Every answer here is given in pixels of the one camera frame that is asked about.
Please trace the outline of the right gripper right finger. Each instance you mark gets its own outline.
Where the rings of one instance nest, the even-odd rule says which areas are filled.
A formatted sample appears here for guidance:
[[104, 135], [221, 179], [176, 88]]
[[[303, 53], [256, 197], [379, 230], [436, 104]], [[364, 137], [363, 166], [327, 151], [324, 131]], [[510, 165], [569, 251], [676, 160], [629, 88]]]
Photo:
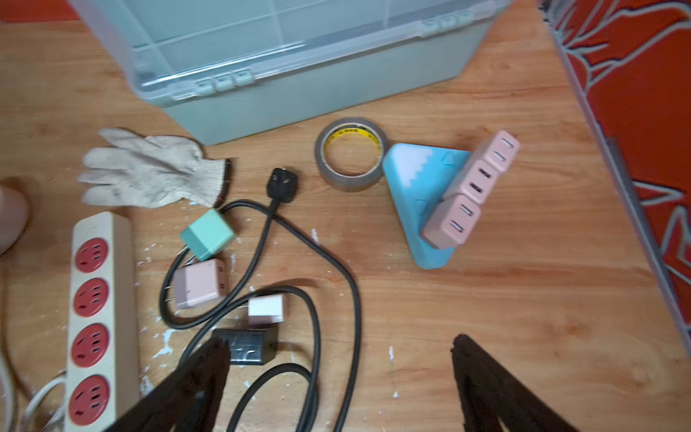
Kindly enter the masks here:
[[575, 429], [469, 336], [455, 338], [452, 361], [466, 431]]

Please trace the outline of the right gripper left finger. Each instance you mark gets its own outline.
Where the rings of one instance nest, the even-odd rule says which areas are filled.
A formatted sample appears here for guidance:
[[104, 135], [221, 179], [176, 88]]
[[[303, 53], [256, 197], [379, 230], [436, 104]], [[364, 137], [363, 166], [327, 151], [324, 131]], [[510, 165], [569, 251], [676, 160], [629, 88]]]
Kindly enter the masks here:
[[211, 431], [230, 370], [230, 349], [211, 338], [109, 431]]

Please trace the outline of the black charger plug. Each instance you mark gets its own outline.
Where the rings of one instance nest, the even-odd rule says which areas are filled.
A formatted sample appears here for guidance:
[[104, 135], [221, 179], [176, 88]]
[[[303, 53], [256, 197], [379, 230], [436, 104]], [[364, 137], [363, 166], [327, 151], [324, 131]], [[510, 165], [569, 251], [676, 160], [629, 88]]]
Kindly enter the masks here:
[[232, 365], [266, 365], [275, 359], [278, 349], [277, 326], [214, 329], [212, 336], [228, 345]]

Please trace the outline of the white power strip red sockets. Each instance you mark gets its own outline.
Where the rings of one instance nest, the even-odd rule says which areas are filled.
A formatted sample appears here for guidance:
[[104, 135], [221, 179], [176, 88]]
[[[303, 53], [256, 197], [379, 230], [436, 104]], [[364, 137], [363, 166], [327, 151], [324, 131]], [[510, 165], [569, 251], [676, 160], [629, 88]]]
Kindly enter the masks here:
[[104, 431], [140, 399], [131, 223], [112, 212], [72, 230], [65, 428]]

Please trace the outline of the pink charger plug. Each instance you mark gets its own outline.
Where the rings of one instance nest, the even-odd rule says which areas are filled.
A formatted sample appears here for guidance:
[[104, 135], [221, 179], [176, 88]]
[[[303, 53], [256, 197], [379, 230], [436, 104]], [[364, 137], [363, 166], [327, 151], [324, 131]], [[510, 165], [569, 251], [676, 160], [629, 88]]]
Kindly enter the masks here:
[[171, 281], [165, 283], [164, 304], [173, 302], [177, 309], [192, 309], [219, 301], [230, 293], [222, 260], [214, 258], [187, 266], [172, 266]]

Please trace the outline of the small white charger plug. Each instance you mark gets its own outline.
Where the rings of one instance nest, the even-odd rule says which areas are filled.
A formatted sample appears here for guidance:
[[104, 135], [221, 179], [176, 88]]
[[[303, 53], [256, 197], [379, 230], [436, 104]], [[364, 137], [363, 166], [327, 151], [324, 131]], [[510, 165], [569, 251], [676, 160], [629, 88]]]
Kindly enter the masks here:
[[285, 299], [282, 294], [252, 297], [247, 303], [247, 315], [242, 323], [248, 327], [262, 327], [284, 322]]

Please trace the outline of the green charger plug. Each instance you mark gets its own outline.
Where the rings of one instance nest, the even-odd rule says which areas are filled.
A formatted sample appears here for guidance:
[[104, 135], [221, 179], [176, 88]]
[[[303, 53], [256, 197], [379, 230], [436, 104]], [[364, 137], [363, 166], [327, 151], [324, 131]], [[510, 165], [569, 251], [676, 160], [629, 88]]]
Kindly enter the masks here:
[[206, 261], [230, 245], [236, 234], [221, 212], [210, 209], [185, 228], [180, 237], [199, 261]]

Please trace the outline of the round pink socket hub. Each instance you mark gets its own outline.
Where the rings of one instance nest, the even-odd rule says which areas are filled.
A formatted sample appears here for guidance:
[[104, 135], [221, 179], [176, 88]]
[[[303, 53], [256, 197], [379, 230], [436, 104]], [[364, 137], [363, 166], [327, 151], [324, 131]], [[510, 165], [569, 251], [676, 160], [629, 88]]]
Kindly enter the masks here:
[[1, 185], [1, 255], [23, 235], [29, 215], [30, 206], [25, 195], [8, 185]]

